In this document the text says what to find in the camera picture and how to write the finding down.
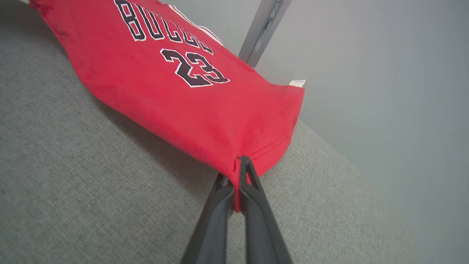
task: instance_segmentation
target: red jersey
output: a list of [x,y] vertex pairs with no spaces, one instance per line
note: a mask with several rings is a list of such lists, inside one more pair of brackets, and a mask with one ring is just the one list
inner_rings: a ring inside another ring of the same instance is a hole
[[[227,176],[287,149],[304,90],[272,85],[210,30],[154,0],[33,0],[100,101]],[[239,200],[236,199],[239,211]]]

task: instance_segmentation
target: white tag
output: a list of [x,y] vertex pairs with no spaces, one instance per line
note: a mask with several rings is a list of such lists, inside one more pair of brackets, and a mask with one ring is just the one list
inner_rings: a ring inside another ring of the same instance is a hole
[[296,87],[303,87],[305,82],[306,82],[306,80],[293,80],[288,85],[293,85],[293,86],[296,86]]

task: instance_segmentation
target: gray couch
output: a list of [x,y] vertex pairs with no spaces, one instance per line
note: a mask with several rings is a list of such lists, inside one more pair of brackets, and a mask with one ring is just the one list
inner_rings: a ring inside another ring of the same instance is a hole
[[[0,19],[0,263],[178,263],[217,172],[96,100],[37,11],[2,0]],[[387,202],[303,122],[261,183],[295,263],[415,261]]]

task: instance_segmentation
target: white trim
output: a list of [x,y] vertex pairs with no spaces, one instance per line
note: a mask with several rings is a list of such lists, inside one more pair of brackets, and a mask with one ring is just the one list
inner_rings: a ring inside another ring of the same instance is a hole
[[203,31],[205,34],[207,34],[210,38],[212,38],[213,40],[215,40],[216,42],[218,42],[218,44],[222,45],[223,46],[223,42],[217,37],[215,36],[215,34],[213,32],[211,32],[208,28],[206,27],[203,27],[203,26],[198,26],[196,24],[194,24],[192,21],[190,21],[181,11],[179,11],[175,6],[173,5],[168,5],[169,8],[171,8],[171,10],[173,10],[177,15],[179,15],[180,17],[182,17],[185,21],[189,22],[191,25],[195,26],[196,28],[200,29],[201,31]]

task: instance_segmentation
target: basketball jersey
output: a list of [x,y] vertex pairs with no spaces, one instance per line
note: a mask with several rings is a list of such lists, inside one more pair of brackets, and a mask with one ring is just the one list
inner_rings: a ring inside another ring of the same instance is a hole
[[174,6],[155,0],[30,5],[94,96],[214,167],[236,189],[242,155],[262,175],[287,149],[304,90],[268,83]]

